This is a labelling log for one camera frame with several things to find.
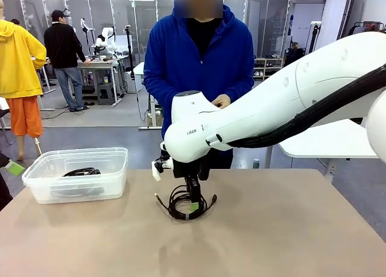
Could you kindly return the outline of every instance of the clear plastic bin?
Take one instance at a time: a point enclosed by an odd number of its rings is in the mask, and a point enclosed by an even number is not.
[[[128,150],[122,147],[60,150],[44,153],[23,174],[38,203],[116,199],[126,184]],[[80,168],[101,174],[63,177]]]

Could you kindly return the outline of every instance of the coiled cable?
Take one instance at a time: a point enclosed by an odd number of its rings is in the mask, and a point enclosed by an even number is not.
[[[165,206],[163,202],[161,201],[160,197],[156,195],[157,200],[160,202],[160,204],[169,212],[169,215],[175,218],[176,220],[194,220],[196,218],[201,217],[203,214],[205,214],[206,211],[208,211],[213,204],[217,201],[217,195],[213,195],[212,201],[209,206],[207,206],[207,202],[204,199],[204,197],[200,194],[200,199],[198,203],[192,203],[192,212],[189,214],[185,214],[183,212],[180,212],[177,209],[177,204],[180,202],[190,202],[191,196],[188,193],[188,190],[186,188],[186,185],[179,185],[177,188],[175,188],[169,198],[169,206]]]

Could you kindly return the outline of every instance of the yellow hoodie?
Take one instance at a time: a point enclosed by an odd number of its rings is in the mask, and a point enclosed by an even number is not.
[[[41,95],[36,70],[45,62],[46,48],[37,39],[24,28],[0,20],[0,97]]]

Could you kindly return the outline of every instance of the blue hoodie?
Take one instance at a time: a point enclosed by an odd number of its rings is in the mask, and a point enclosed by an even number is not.
[[[197,90],[209,101],[226,94],[234,102],[253,86],[252,35],[229,7],[223,9],[223,21],[202,61],[188,35],[186,19],[177,16],[176,7],[150,32],[144,85],[164,109],[162,137],[171,124],[176,94]]]

